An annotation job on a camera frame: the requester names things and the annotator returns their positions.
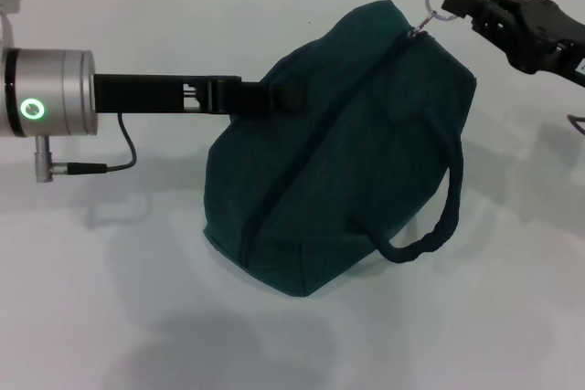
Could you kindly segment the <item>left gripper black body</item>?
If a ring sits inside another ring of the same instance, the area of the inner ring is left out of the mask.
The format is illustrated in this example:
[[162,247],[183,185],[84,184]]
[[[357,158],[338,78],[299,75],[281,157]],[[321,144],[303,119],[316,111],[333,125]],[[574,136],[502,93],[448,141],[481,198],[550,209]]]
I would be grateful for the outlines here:
[[98,113],[215,113],[206,77],[95,74],[93,92]]

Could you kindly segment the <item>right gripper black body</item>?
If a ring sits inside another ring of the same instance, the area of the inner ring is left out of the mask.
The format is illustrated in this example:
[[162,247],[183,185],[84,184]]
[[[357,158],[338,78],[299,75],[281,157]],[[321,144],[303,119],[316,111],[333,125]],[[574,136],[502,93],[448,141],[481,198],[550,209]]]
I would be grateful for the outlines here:
[[551,0],[521,0],[512,8],[503,51],[512,67],[546,71],[584,85],[584,25]]

